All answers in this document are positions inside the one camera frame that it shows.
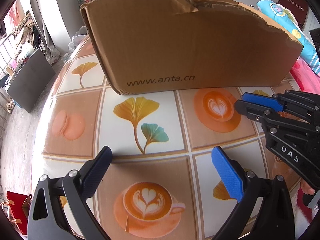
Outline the right hand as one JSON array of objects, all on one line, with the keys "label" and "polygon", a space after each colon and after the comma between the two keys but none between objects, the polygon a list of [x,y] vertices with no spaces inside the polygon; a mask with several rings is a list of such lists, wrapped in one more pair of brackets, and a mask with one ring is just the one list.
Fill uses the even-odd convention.
[{"label": "right hand", "polygon": [[309,195],[314,195],[315,194],[315,189],[313,189],[305,180],[301,180],[301,185],[300,185],[302,191],[304,194],[309,194]]}]

